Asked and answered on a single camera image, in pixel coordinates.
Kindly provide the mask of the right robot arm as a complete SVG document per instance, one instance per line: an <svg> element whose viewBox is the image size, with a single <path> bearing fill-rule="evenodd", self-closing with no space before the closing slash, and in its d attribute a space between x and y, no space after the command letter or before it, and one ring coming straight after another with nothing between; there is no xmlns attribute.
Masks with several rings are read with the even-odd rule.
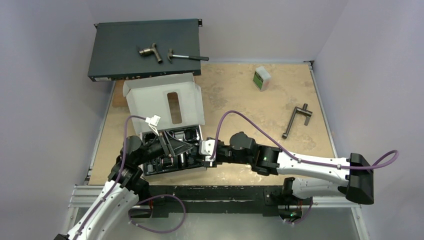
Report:
<svg viewBox="0 0 424 240"><path fill-rule="evenodd" d="M374 203L374 171L358 153L348 158L285 153L278 147L256 143L244 132L234 134L228 145L211 138L199 146L207 168L222 163L243 164L262 176L294 175L280 191L288 204L315 196L344 196L361 205Z"/></svg>

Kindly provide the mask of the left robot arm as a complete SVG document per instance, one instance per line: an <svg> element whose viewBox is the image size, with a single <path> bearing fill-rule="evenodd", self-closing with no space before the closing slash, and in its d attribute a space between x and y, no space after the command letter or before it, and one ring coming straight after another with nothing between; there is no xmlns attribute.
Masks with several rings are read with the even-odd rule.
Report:
<svg viewBox="0 0 424 240"><path fill-rule="evenodd" d="M160 134L147 143L136 135L125 137L116 165L100 194L84 216L57 240L103 240L135 205L154 199L149 183L141 178L141 164L159 157L176 157L193 144Z"/></svg>

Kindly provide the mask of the white hair clipper kit box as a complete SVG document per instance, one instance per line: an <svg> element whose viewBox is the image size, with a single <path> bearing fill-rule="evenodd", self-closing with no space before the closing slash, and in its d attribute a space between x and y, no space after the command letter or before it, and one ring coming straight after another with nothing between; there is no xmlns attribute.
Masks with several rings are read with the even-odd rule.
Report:
<svg viewBox="0 0 424 240"><path fill-rule="evenodd" d="M123 85L134 131L145 146L173 150L141 164L145 177L204 171L199 154L205 124L202 91L192 73L128 80Z"/></svg>

